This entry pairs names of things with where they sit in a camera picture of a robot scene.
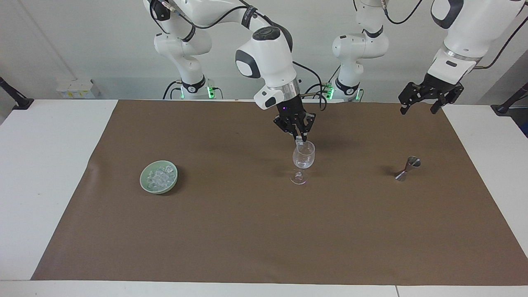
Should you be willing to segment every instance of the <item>green bowl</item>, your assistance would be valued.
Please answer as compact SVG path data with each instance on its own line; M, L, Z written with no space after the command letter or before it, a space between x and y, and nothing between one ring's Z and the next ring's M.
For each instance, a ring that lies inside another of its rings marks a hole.
M156 169L158 169L160 167L166 167L166 166L171 166L172 168L174 168L174 172L176 172L176 178L174 179L174 182L170 186L168 186L166 189L163 189L161 191L150 191L150 190L148 190L147 189L147 186L148 186L148 183L147 183L148 174L151 171L156 171ZM176 181L178 181L178 168L176 168L176 165L174 165L172 162L169 162L169 161L156 161L154 163L151 163L149 166L147 166L147 167L145 167L145 169L143 169L143 172L139 176L139 184L141 185L143 190L145 190L145 191L147 191L147 192L149 192L151 194L156 194L156 195L165 194L166 192L169 192L174 187L174 185L176 185Z

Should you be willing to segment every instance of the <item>black cable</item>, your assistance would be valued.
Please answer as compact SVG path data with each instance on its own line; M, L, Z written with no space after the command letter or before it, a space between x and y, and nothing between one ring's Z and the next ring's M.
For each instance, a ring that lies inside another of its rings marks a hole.
M246 6L237 6L237 7L234 7L232 9L230 9L229 11L227 11L226 13L224 13L224 15L222 15L218 20L214 21L212 24L210 25L207 25L205 27L202 27L202 26L198 26L198 25L195 25L193 22L189 21L189 19L187 19L183 14L181 14L180 16L186 21L188 22L189 24L195 26L196 28L198 29L209 29L211 28L212 26L218 24L221 20L223 20L226 16L228 16L230 13L234 12L235 10L239 10L239 9L247 9Z
M301 68L304 68L304 69L310 71L311 73L313 73L317 77L317 80L319 81L319 89L320 89L319 92L323 93L323 82L321 81L321 77L314 70L312 70L312 69L310 69L310 68L308 68L308 67L306 67L306 66L304 66L302 64L299 64L299 63L297 63L295 61L294 61L294 64L299 66L299 67L301 67ZM319 106L321 106L321 104L322 104L321 103L321 98L325 99L325 101L326 101L326 98L324 98L323 96L320 96L319 97Z
M320 86L321 86L320 84L316 83L315 85L309 87L309 88L306 90L305 94L309 93L313 88L315 88L315 87L320 87Z
M334 76L337 74L337 72L339 71L339 69L341 69L341 65L337 66L337 69L334 71L334 74L332 74L332 76L331 76L330 79L328 80L329 83L332 83L332 79L333 79Z
M249 3L247 3L247 2L246 2L246 1L244 1L244 0L238 0L238 1L240 1L240 3L244 4L244 5L245 5L245 6L247 6L247 7L249 7L249 6L250 6L250 5L249 5Z
M406 21L408 21L412 15L414 14L414 12L418 9L418 7L420 6L420 4L422 4L422 1L423 0L420 0L418 1L418 4L416 4L416 6L414 7L414 9L412 10L411 14L409 14L409 16L407 16L405 18L405 20L401 21L401 22L395 22L393 21L390 17L389 17L389 11L387 9L384 9L384 12L385 12L385 16L387 16L387 19L389 20L389 22L393 23L394 25L401 25L403 23L405 23Z
M513 31L512 35L510 35L510 37L508 38L508 40L506 41L506 43L504 43L504 46L501 48L501 50L498 52L497 56L495 57L495 59L493 60L493 62L491 62L491 64L489 64L488 66L477 66L475 67L475 70L480 70L480 69L489 69L491 68L495 62L497 62L497 60L499 59L499 57L501 56L502 52L506 49L506 47L508 46L508 44L510 43L510 41L513 39L513 37L517 34L517 32L519 32L519 30L522 28L522 26L524 26L524 24L526 23L526 21L528 21L528 16L524 19L524 21L519 25L519 27L517 27L517 29L515 29L515 31Z
M153 9L154 9L154 3L156 3L156 2L157 2L157 0L150 0L150 16L152 17L152 19L154 20L154 22L156 23L156 25L158 25L158 27L163 31L163 33L165 33L165 34L170 34L170 33L168 33L167 31L165 31L165 30L163 29L163 27L158 23L158 20L154 17L154 11L153 11Z
M311 73L313 73L313 75L315 75L315 77L317 77L317 80L319 81L320 90L323 91L323 81L321 81L321 77L314 70L312 70L312 69L310 69L310 68L308 68L308 67L306 67L306 66L304 66L302 64L299 64L299 63L297 63L295 61L294 61L294 64L299 66L299 67L301 67L301 68L303 68L303 69L305 69L305 70L310 71Z
M326 109L326 105L328 104L328 101L326 100L326 96L324 96L322 92L317 92L315 95L319 96L319 110L324 112ZM321 100L323 100L325 103L323 108L321 108L321 106L323 105Z
M219 90L220 94L222 95L222 100L224 99L224 92L222 92L221 88L213 88L213 90Z
M165 100L165 97L167 97L168 90L175 84L178 83L177 81L173 81L169 83L168 87L165 89L165 93L163 93L163 100Z
M255 12L256 15L259 17L262 17L270 26L275 26L276 24L267 16L259 13L258 11Z
M171 90L171 100L172 100L172 92L174 92L174 91L176 91L176 90L181 91L182 89L181 89L181 88L174 88L174 89L172 89L172 90Z

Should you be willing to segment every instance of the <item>glass base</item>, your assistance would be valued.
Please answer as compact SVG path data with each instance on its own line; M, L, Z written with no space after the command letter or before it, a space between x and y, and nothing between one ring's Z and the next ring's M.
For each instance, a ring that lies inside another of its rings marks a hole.
M290 176L290 181L294 184L305 184L308 181L308 176L303 169L296 169Z

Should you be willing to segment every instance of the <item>black mount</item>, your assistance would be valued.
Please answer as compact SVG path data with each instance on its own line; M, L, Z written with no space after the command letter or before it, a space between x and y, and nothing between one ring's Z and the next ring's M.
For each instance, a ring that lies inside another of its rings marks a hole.
M452 85L430 74L426 74L420 85L410 82L398 96L402 105L400 112L404 115L415 103L425 99L437 99L431 107L431 112L436 114L442 106L455 103L463 91L464 86L461 83Z
M13 110L26 110L31 106L31 103L35 101L35 99L26 98L24 95L20 94L19 91L10 86L2 77L0 77L0 87L16 101Z
M279 115L273 122L284 132L289 133L294 139L300 134L303 141L308 139L314 121L315 114L309 114L304 110L303 101L299 96L288 101L277 104Z
M515 94L513 94L512 97L510 97L505 103L502 103L501 105L492 105L493 110L497 115L507 115L508 110L514 103L524 98L524 95L528 92L528 82L520 88Z

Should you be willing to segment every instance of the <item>wine glass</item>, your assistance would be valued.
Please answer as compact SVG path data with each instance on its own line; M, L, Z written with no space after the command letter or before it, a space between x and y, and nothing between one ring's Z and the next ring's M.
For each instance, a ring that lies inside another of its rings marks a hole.
M308 181L305 169L314 164L315 161L315 145L310 141L303 142L302 137L297 136L295 138L293 160L297 168L290 180L294 184L305 184Z

